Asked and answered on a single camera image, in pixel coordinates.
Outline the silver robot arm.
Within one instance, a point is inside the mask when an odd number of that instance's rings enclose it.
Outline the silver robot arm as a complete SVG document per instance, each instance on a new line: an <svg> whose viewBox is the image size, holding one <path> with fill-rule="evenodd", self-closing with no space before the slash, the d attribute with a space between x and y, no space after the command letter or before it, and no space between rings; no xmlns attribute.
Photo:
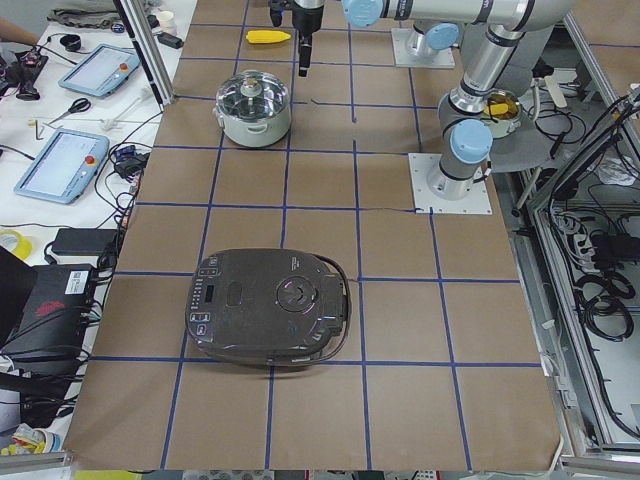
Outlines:
<svg viewBox="0 0 640 480"><path fill-rule="evenodd" d="M465 81L477 90L493 85L522 34L554 25L573 8L572 1L344 1L347 22L368 27L382 18L488 24Z"/></svg>
<svg viewBox="0 0 640 480"><path fill-rule="evenodd" d="M438 1L433 7L432 12L446 20L486 25L460 84L438 107L444 152L427 175L434 194L447 201L468 194L492 147L492 133L480 116L499 75L525 33L553 26L573 5L572 1Z"/></svg>

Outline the person forearm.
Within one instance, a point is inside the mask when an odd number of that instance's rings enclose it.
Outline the person forearm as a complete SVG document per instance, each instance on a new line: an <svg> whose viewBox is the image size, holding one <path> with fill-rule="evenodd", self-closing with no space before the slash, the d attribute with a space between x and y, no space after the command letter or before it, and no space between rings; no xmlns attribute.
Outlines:
<svg viewBox="0 0 640 480"><path fill-rule="evenodd" d="M17 43L22 45L35 46L39 37L29 32L17 24L0 17L0 37L2 42Z"/></svg>

